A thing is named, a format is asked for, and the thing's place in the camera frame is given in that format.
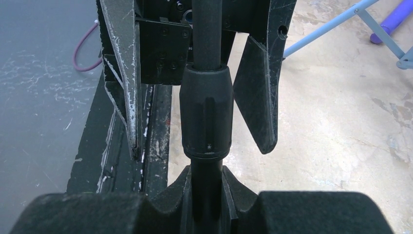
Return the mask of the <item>black round-base microphone stand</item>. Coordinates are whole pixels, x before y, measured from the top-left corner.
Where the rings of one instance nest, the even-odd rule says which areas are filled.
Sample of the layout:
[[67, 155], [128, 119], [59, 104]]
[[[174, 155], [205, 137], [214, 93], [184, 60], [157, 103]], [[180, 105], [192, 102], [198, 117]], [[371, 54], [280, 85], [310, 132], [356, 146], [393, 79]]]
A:
[[233, 94], [221, 63], [222, 2], [192, 2], [193, 64], [180, 89], [182, 145], [191, 161], [196, 234], [221, 232], [223, 158], [231, 145]]

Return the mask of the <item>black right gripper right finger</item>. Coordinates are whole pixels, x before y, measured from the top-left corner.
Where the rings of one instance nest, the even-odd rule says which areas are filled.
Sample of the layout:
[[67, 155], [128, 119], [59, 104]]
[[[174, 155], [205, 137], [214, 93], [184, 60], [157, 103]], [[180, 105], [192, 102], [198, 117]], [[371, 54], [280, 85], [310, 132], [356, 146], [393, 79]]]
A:
[[380, 208], [365, 194], [326, 191], [254, 193], [227, 168], [224, 191], [233, 234], [391, 234]]

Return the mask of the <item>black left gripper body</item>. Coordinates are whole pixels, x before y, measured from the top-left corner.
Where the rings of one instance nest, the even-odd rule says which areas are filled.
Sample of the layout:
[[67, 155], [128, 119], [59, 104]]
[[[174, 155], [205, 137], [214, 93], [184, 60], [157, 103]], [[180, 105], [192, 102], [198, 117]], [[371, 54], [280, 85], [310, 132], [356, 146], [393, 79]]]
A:
[[[268, 16], [268, 0], [223, 1], [221, 62], [227, 64], [237, 32], [251, 33], [257, 17]], [[192, 2], [138, 0], [141, 82], [180, 85], [193, 62]]]

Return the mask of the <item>purple toy microphone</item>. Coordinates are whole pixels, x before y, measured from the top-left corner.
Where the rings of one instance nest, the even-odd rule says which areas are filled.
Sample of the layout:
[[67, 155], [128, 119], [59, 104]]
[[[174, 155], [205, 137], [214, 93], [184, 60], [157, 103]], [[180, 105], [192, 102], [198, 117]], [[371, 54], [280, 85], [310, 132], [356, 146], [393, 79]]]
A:
[[413, 0], [402, 0], [401, 3], [380, 24], [381, 28], [391, 36], [392, 33], [413, 13]]

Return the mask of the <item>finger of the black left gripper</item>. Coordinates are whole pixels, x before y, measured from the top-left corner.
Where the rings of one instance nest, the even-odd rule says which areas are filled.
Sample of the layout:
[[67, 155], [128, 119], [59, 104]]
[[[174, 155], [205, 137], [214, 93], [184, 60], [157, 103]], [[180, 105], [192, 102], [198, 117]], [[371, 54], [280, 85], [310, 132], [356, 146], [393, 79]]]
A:
[[262, 154], [278, 141], [278, 89], [294, 0], [255, 0], [233, 83], [235, 101]]
[[98, 24], [106, 92], [123, 121], [129, 152], [142, 153], [140, 28], [134, 0], [98, 0]]

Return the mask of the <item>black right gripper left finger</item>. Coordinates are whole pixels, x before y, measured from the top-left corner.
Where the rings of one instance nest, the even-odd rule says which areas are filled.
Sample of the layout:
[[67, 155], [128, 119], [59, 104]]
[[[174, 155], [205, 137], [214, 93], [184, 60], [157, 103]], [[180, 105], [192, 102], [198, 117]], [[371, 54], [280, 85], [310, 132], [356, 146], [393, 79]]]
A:
[[178, 234], [190, 167], [156, 197], [145, 193], [46, 194], [33, 200], [12, 234]]

